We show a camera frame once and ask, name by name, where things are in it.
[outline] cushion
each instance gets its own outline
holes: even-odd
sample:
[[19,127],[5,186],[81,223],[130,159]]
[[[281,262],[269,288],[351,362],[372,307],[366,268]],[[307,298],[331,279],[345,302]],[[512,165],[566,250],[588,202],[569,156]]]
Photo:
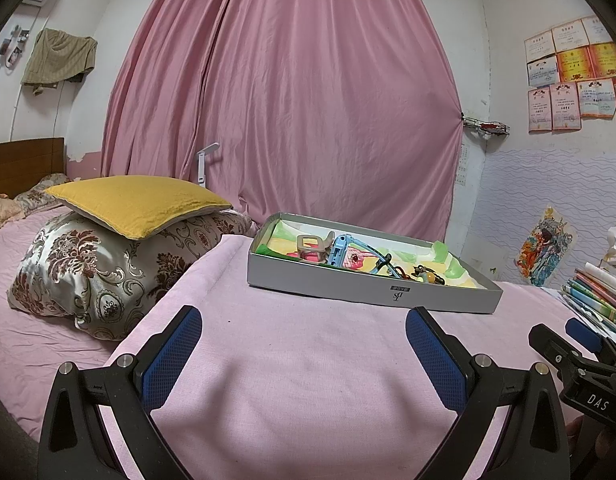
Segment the cushion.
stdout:
[[10,200],[8,195],[0,194],[0,228],[8,220],[20,220],[24,218],[24,211],[14,200]]
[[246,215],[223,211],[129,240],[69,211],[38,232],[8,303],[37,316],[74,317],[98,339],[121,340],[223,235],[243,235],[250,224]]
[[93,178],[54,186],[46,192],[130,240],[143,240],[185,218],[232,207],[197,184],[165,176]]
[[54,207],[59,207],[61,205],[59,200],[44,193],[44,191],[49,187],[64,184],[66,182],[70,182],[70,179],[63,173],[53,173],[47,175],[30,190],[19,193],[14,200],[21,205],[26,216],[30,216],[32,213],[36,213],[38,211],[47,211]]

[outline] wire rack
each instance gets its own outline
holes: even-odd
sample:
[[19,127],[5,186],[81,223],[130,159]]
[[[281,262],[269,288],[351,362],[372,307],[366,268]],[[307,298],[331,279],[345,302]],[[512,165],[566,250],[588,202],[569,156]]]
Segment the wire rack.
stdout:
[[510,128],[504,123],[495,121],[484,122],[470,117],[464,117],[464,128],[473,130],[479,134],[507,136],[510,135]]

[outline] wall wallpaper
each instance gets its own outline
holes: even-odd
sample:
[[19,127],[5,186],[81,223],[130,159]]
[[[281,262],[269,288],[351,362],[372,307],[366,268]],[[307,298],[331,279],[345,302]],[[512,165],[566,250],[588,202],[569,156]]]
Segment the wall wallpaper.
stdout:
[[578,236],[546,284],[559,288],[575,267],[596,264],[606,253],[606,233],[616,225],[616,154],[582,158],[564,150],[517,150],[486,155],[469,233],[510,250],[499,280],[524,283],[514,258],[548,204]]

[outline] curtain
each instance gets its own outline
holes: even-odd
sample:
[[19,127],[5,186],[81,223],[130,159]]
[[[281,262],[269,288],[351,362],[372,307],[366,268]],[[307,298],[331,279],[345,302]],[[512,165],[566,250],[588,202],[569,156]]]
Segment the curtain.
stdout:
[[156,0],[137,36],[104,174],[194,180],[218,141],[208,187],[259,224],[281,210],[444,238],[462,120],[421,0]]

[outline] box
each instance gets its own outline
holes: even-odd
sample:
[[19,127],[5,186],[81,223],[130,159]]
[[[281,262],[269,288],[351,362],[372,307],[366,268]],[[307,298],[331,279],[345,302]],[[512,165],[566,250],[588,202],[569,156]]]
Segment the box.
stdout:
[[256,254],[257,247],[270,240],[279,219],[302,224],[304,232],[319,235],[322,238],[325,238],[329,231],[335,231],[336,235],[351,234],[366,243],[370,243],[368,238],[380,238],[388,247],[391,243],[420,248],[428,248],[432,245],[430,242],[414,238],[386,234],[338,222],[276,213],[266,220],[250,245],[247,279],[252,286],[332,300],[404,308],[425,306],[429,310],[470,312],[472,314],[492,314],[501,298],[502,290],[497,285],[461,260],[459,262],[462,267],[469,272],[473,280],[484,288],[463,288],[420,283],[415,280],[399,280],[388,276],[351,272]]

